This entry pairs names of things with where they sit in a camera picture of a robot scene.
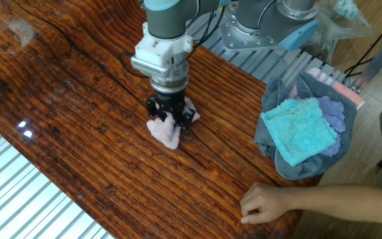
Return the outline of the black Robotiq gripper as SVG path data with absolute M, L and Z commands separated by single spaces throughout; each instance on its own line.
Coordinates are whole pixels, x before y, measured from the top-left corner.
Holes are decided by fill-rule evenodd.
M 175 126 L 186 129 L 192 123 L 196 110 L 185 107 L 185 90 L 175 93 L 156 91 L 147 99 L 147 111 L 150 117 L 165 121 L 167 113 L 174 118 Z

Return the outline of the person's bare hand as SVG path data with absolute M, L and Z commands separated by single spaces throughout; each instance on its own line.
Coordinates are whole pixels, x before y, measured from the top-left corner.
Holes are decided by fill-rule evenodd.
M 272 222 L 292 209 L 287 189 L 263 183 L 253 183 L 239 204 L 242 224 Z

